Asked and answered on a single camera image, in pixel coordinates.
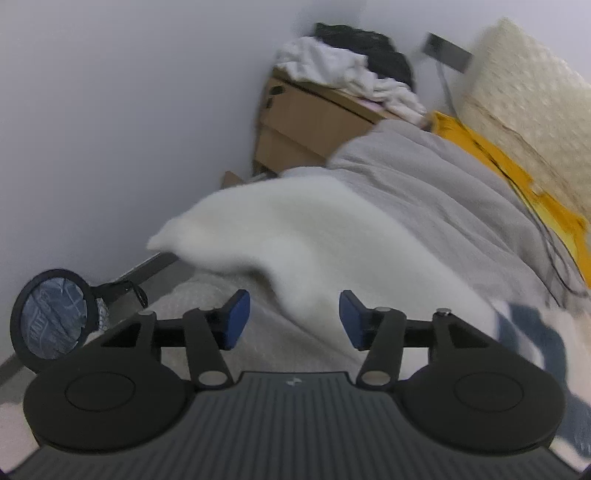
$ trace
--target yellow fabric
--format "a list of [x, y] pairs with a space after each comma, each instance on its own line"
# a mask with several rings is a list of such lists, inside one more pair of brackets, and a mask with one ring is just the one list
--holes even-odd
[[467, 129], [472, 137], [466, 133], [454, 118], [440, 112], [433, 112], [432, 133], [455, 143], [458, 147], [473, 155], [484, 165], [503, 177], [496, 165], [475, 145], [473, 139], [476, 140], [524, 192], [524, 196], [533, 205], [542, 221], [564, 242], [570, 254], [577, 262], [585, 282], [591, 287], [591, 254], [587, 249], [585, 241], [585, 234], [587, 232], [586, 220], [582, 216], [568, 210], [568, 208], [564, 207], [549, 193], [535, 192], [532, 189], [534, 180], [523, 168], [486, 138], [478, 135], [469, 128]]

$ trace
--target wall outlet box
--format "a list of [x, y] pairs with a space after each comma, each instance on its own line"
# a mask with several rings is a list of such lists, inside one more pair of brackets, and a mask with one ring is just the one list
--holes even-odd
[[460, 73], [466, 71], [472, 59], [470, 52], [432, 33], [423, 45], [423, 53]]

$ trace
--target white blanket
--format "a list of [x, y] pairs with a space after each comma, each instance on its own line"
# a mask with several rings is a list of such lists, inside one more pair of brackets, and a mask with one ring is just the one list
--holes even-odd
[[221, 190], [168, 221], [148, 248], [217, 273], [262, 271], [292, 322], [351, 358], [361, 354], [340, 324], [343, 290], [415, 319], [449, 307], [497, 337], [486, 301], [397, 221], [331, 177]]
[[380, 79], [369, 71], [365, 55], [330, 47], [314, 37], [301, 37], [283, 45], [276, 65], [296, 82], [338, 88], [383, 103], [386, 110], [415, 125], [427, 113], [408, 85], [391, 78]]

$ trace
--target floor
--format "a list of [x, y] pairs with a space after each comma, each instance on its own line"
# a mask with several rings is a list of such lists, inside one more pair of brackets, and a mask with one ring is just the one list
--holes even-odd
[[[181, 261], [158, 272], [141, 287], [150, 303], [171, 292], [174, 287], [193, 275], [194, 267]], [[109, 307], [112, 325], [141, 310], [133, 292], [127, 293]], [[8, 471], [19, 464], [36, 446], [22, 415], [22, 399], [35, 374], [22, 367], [11, 377], [0, 379], [0, 469]]]

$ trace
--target white wall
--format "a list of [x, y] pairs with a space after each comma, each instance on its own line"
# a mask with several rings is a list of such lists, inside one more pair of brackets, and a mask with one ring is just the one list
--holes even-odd
[[[433, 59], [420, 53], [427, 32], [470, 52], [485, 30], [509, 17], [529, 35], [591, 81], [591, 2], [588, 0], [369, 0], [360, 26], [390, 36], [413, 65], [417, 93], [430, 109], [442, 108], [443, 93]], [[464, 77], [446, 69], [459, 101]]]
[[365, 0], [5, 0], [0, 4], [0, 362], [35, 274], [98, 283], [246, 175], [277, 47]]

